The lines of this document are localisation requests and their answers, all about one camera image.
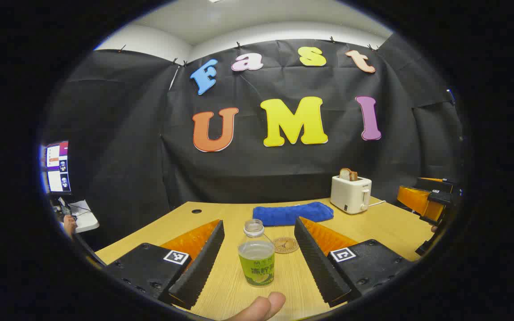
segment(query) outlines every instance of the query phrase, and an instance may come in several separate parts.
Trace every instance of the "blue cloth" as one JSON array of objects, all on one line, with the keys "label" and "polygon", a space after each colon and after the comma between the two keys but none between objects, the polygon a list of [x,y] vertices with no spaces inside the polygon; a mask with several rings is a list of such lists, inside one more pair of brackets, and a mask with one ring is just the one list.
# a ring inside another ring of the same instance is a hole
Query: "blue cloth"
[{"label": "blue cloth", "polygon": [[264,226],[294,225],[297,217],[320,222],[333,218],[333,212],[330,207],[320,202],[285,207],[257,206],[253,209],[253,218],[260,219]]}]

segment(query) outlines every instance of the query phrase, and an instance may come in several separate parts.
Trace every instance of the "computer monitor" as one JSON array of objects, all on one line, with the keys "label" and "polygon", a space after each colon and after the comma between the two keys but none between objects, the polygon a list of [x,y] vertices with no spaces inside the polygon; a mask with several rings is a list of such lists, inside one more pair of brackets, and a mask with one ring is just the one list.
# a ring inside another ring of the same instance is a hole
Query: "computer monitor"
[{"label": "computer monitor", "polygon": [[45,148],[46,187],[51,195],[71,195],[69,178],[69,141],[49,144]]}]

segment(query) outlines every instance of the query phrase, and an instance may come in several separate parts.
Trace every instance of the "round coaster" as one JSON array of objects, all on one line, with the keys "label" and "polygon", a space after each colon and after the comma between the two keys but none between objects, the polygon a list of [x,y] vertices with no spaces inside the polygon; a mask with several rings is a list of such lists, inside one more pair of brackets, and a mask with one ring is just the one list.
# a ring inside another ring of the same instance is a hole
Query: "round coaster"
[{"label": "round coaster", "polygon": [[274,239],[273,244],[275,244],[275,252],[282,254],[294,252],[298,248],[296,239],[288,237]]}]

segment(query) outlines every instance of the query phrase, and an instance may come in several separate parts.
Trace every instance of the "white wall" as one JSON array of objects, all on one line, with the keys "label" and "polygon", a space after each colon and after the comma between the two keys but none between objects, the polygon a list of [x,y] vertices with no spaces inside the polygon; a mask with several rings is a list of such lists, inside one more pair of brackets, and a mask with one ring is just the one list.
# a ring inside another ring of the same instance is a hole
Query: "white wall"
[{"label": "white wall", "polygon": [[180,64],[183,64],[183,60],[188,60],[192,49],[190,44],[169,33],[151,27],[130,24],[110,35],[95,50],[120,49],[124,45],[126,45],[124,50],[146,53],[169,61],[177,58],[176,62]]},{"label": "white wall", "polygon": [[280,22],[236,30],[195,45],[187,61],[193,61],[211,53],[250,43],[283,39],[325,39],[372,47],[380,46],[386,38],[359,29],[323,24],[320,22]]}]

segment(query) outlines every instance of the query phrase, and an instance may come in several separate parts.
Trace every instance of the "green label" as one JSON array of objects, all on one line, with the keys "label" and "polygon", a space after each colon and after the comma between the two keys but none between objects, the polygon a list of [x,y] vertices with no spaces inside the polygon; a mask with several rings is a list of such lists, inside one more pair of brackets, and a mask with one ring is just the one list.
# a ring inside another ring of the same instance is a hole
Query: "green label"
[{"label": "green label", "polygon": [[253,286],[266,286],[273,282],[275,253],[263,260],[249,260],[239,256],[243,274],[247,282]]}]

